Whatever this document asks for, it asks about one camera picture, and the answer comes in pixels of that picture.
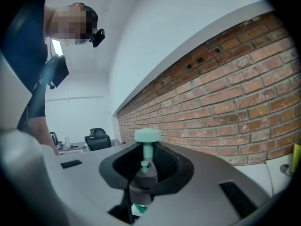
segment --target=white wall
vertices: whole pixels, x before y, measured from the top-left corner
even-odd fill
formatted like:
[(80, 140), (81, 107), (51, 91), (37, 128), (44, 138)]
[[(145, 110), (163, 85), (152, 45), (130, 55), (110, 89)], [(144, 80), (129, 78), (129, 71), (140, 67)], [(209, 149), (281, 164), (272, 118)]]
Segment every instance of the white wall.
[(109, 91), (106, 74), (71, 73), (58, 88), (47, 88), (46, 121), (60, 140), (82, 142), (91, 128), (103, 128), (110, 138), (113, 133), (109, 113)]
[(111, 112), (196, 46), (272, 9), (265, 0), (140, 0), (111, 67)]

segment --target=person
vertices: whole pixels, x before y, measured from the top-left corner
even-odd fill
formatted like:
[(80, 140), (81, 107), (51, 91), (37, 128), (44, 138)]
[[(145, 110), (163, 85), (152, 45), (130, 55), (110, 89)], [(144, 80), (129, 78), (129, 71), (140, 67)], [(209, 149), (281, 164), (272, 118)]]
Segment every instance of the person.
[[(24, 31), (19, 30), (18, 44), (10, 40), (6, 44), (6, 58), (22, 83), (32, 92), (17, 128), (32, 134), (40, 144), (51, 146), (58, 154), (46, 122), (47, 84), (40, 77), (48, 57), (45, 39), (49, 37), (68, 44), (86, 42), (97, 32), (98, 16), (92, 8), (81, 2), (63, 8), (51, 8), (45, 5), (45, 0), (35, 0), (35, 6), (29, 25), (23, 26)], [(21, 66), (20, 61), (28, 66)]]

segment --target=black slot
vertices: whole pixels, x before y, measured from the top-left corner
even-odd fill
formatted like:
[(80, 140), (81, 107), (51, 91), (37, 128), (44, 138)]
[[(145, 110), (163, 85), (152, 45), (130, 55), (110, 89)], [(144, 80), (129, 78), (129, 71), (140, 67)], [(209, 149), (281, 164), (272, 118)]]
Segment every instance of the black slot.
[(248, 216), (256, 210), (255, 205), (234, 182), (222, 183), (220, 187), (241, 218)]
[(80, 165), (80, 164), (82, 164), (81, 161), (74, 160), (74, 161), (63, 162), (63, 163), (61, 163), (61, 166), (62, 166), (63, 169), (66, 169), (66, 168), (71, 168), (71, 167), (74, 167), (74, 166), (77, 166), (77, 165)]

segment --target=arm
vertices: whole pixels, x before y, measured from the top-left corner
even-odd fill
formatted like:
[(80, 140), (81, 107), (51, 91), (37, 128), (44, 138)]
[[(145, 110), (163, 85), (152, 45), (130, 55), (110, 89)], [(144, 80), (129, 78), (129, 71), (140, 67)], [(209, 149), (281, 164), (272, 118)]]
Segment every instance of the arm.
[(58, 150), (51, 138), (45, 117), (36, 117), (29, 119), (29, 124), (32, 129), (32, 135), (40, 144), (52, 147), (56, 155), (59, 155)]

